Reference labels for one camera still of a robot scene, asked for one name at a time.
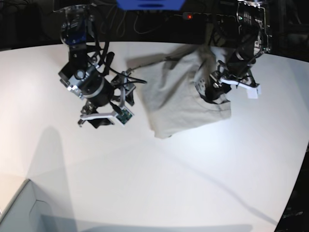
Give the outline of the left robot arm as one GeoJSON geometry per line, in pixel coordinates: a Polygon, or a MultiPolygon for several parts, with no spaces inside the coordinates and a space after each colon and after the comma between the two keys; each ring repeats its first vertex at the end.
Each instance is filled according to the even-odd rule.
{"type": "Polygon", "coordinates": [[[226,62],[218,61],[216,70],[210,73],[211,84],[206,87],[206,99],[213,102],[228,93],[232,86],[246,89],[249,99],[257,99],[261,86],[251,72],[256,60],[271,50],[269,29],[269,1],[239,0],[236,8],[238,34],[230,37],[222,30],[217,20],[219,1],[212,3],[212,22],[215,31],[228,42],[237,43],[237,48],[226,62]]]}

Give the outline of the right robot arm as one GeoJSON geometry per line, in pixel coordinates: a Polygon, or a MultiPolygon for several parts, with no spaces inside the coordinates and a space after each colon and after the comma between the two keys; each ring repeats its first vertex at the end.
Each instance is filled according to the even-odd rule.
{"type": "Polygon", "coordinates": [[[65,14],[60,39],[68,51],[68,63],[59,71],[62,85],[85,105],[78,125],[85,122],[94,128],[118,122],[125,125],[134,115],[126,106],[134,105],[135,80],[129,72],[111,68],[114,53],[109,42],[100,46],[95,16],[96,5],[89,0],[58,1],[65,14]]]}

